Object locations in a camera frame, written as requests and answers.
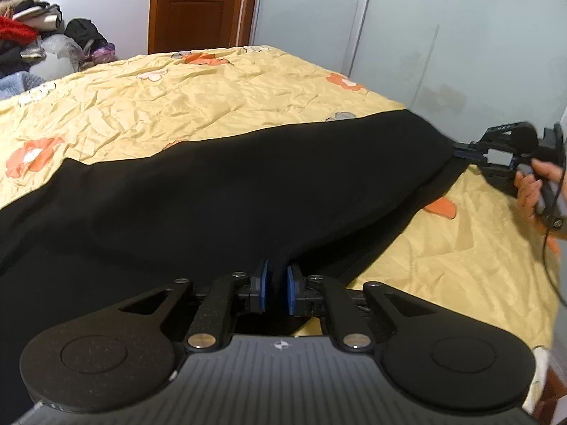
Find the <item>door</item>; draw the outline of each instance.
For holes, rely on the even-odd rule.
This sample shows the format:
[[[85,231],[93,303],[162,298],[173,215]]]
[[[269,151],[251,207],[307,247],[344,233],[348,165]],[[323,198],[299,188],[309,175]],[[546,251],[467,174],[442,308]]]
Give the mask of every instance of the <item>door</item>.
[[[249,0],[151,0],[148,52],[237,44],[235,34],[250,6],[253,0],[252,5]]]

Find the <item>cable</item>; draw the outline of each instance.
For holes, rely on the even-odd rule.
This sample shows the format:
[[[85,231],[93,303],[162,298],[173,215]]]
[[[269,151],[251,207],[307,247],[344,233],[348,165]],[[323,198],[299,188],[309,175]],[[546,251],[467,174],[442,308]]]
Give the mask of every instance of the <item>cable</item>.
[[[561,153],[561,178],[559,179],[559,185],[557,188],[557,193],[555,193],[555,197],[554,197],[554,202],[551,204],[551,212],[555,212],[555,209],[557,208],[557,200],[559,199],[559,196],[561,196],[561,192],[563,191],[563,181],[565,180],[565,172],[567,170],[567,157],[565,156],[565,144],[563,142],[561,142],[561,148],[562,148],[562,153]],[[554,290],[555,295],[557,297],[557,299],[559,300],[559,302],[561,303],[561,305],[567,309],[567,301],[565,301],[565,298],[563,297],[563,295],[561,295],[561,290],[557,287],[557,285],[555,284],[555,282],[551,279],[551,274],[549,273],[549,269],[547,268],[547,261],[545,259],[545,248],[547,247],[547,238],[549,237],[549,229],[550,229],[550,225],[548,225],[545,229],[545,236],[543,237],[543,248],[541,250],[541,261],[543,262],[543,269],[545,271],[545,276],[547,277],[547,280],[549,282],[549,285],[551,286],[551,288]]]

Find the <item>door frame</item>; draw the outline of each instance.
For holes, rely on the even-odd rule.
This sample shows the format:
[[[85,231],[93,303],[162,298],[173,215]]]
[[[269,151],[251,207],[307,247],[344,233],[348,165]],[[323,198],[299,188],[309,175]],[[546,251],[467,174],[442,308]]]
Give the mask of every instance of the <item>door frame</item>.
[[[256,0],[236,0],[232,14],[232,27],[230,30],[230,46],[245,46],[250,42],[252,18]],[[155,53],[155,29],[158,17],[158,0],[150,0],[150,14],[148,21],[147,52]]]

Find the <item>ribbed plastic surface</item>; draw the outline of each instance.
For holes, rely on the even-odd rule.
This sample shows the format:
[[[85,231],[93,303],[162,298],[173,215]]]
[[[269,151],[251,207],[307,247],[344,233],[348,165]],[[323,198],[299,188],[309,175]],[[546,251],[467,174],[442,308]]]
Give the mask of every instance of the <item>ribbed plastic surface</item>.
[[[216,353],[188,358],[154,397],[103,414],[38,405],[22,425],[449,425],[535,424],[521,409],[485,417],[445,415],[413,403],[372,358],[343,353],[328,337],[236,335]]]

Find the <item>wall stain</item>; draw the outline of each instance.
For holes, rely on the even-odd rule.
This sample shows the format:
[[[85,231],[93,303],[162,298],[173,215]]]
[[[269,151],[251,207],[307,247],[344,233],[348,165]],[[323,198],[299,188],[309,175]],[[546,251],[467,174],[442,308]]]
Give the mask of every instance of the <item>wall stain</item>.
[[[442,84],[437,91],[423,86],[419,96],[420,108],[432,115],[446,111],[459,115],[466,104],[467,96],[446,84]]]
[[[419,75],[421,71],[421,53],[415,51],[409,56],[404,56],[398,68],[398,77],[401,81],[410,81]]]

